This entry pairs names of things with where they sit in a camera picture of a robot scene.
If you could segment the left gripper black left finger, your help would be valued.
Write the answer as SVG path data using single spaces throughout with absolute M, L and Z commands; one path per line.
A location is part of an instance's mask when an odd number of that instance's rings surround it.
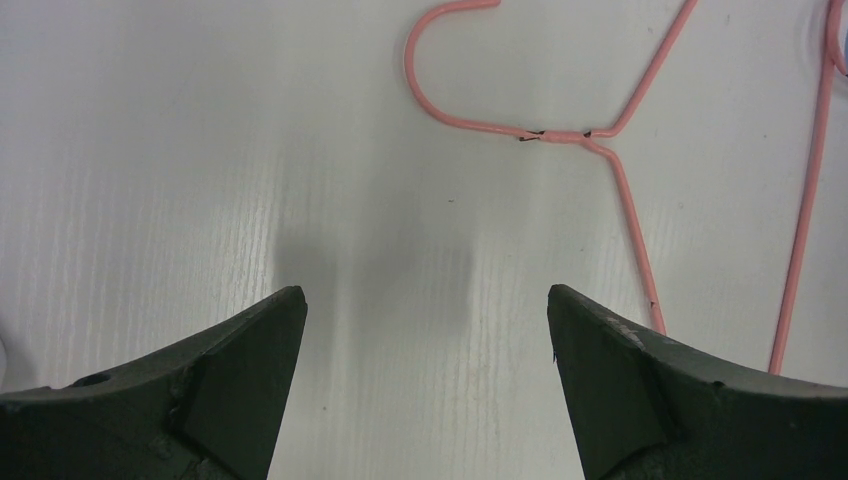
M 307 318 L 289 286 L 71 385 L 1 397 L 5 479 L 263 479 Z

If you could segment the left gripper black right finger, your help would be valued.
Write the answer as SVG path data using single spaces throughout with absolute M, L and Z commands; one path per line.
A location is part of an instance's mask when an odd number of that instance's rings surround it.
M 844 388 L 723 360 L 565 285 L 547 318 L 587 478 L 846 477 Z

